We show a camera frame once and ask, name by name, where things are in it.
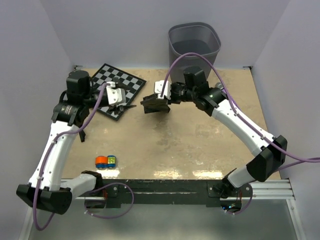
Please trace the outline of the black plastic trash bag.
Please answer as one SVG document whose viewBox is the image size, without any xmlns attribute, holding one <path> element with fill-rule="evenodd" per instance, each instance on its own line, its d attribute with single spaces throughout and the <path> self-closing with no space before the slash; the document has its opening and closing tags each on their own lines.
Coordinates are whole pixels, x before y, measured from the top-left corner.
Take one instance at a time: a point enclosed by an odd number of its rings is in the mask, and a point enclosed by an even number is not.
<svg viewBox="0 0 320 240">
<path fill-rule="evenodd" d="M 143 97 L 143 100 L 140 102 L 143 106 L 143 110 L 145 114 L 164 112 L 169 113 L 170 107 L 167 99 L 158 98 L 157 94 L 151 94 Z"/>
</svg>

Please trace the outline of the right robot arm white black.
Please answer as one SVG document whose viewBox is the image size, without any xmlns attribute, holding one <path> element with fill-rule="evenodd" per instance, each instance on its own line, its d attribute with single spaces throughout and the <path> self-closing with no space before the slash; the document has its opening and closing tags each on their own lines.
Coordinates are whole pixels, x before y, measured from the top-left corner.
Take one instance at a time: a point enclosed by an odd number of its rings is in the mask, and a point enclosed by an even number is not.
<svg viewBox="0 0 320 240">
<path fill-rule="evenodd" d="M 154 93 L 166 106 L 193 102 L 199 110 L 225 125 L 250 150 L 253 160 L 222 179 L 218 188 L 221 198 L 235 196 L 248 183 L 265 182 L 285 162 L 283 151 L 287 149 L 287 140 L 281 135 L 274 137 L 256 125 L 229 101 L 225 92 L 209 85 L 199 67 L 188 67 L 184 72 L 184 82 L 157 81 Z"/>
</svg>

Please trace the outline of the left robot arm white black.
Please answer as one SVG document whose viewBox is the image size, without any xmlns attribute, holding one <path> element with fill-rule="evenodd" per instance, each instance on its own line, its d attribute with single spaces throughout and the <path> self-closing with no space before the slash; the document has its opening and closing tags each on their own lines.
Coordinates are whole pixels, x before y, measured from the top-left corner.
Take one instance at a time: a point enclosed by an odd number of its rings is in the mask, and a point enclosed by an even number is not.
<svg viewBox="0 0 320 240">
<path fill-rule="evenodd" d="M 126 93 L 131 88 L 118 77 L 99 89 L 89 73 L 76 70 L 66 78 L 66 90 L 53 109 L 50 133 L 42 157 L 27 184 L 20 184 L 16 194 L 33 211 L 43 210 L 63 215 L 72 201 L 85 194 L 99 196 L 104 190 L 102 175 L 85 170 L 78 177 L 62 182 L 62 173 L 76 136 L 85 140 L 85 127 L 99 107 L 117 113 L 127 110 Z"/>
</svg>

